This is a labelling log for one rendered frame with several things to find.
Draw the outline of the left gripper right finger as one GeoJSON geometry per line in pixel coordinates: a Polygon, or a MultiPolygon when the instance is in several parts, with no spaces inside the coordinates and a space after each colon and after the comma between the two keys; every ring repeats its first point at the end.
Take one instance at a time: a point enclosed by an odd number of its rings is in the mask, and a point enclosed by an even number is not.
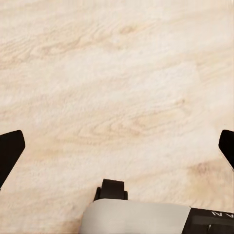
{"type": "Polygon", "coordinates": [[[234,169],[234,132],[222,130],[218,146],[234,169]]]}

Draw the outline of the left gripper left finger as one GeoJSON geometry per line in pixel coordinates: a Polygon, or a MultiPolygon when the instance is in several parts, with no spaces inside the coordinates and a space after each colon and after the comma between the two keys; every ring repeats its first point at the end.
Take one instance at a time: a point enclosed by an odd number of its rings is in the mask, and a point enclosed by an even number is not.
{"type": "Polygon", "coordinates": [[[0,188],[25,149],[21,130],[0,135],[0,188]]]}

